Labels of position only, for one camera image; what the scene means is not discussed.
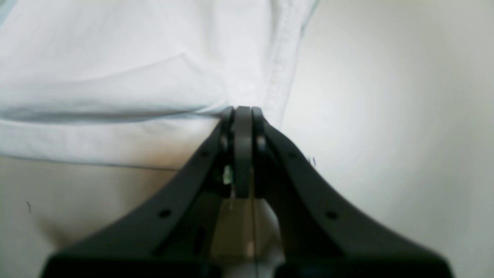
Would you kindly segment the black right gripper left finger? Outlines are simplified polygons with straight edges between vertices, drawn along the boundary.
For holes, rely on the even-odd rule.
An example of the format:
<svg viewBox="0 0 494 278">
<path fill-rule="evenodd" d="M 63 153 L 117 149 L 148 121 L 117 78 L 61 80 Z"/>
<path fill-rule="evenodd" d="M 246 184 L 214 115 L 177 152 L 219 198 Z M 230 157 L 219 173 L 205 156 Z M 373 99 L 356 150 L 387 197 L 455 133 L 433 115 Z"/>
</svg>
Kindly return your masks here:
<svg viewBox="0 0 494 278">
<path fill-rule="evenodd" d="M 210 261 L 217 217 L 230 188 L 233 107 L 172 180 L 144 204 L 49 257 L 43 278 L 220 278 Z"/>
</svg>

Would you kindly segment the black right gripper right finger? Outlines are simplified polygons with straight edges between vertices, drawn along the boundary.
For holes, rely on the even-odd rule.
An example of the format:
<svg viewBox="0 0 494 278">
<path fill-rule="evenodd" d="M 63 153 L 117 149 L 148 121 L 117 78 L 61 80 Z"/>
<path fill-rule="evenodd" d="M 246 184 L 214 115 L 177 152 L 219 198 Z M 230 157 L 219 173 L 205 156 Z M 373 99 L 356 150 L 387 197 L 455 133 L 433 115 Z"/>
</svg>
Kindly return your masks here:
<svg viewBox="0 0 494 278">
<path fill-rule="evenodd" d="M 438 253 L 367 216 L 252 109 L 255 196 L 274 211 L 284 262 L 275 278 L 451 278 Z"/>
</svg>

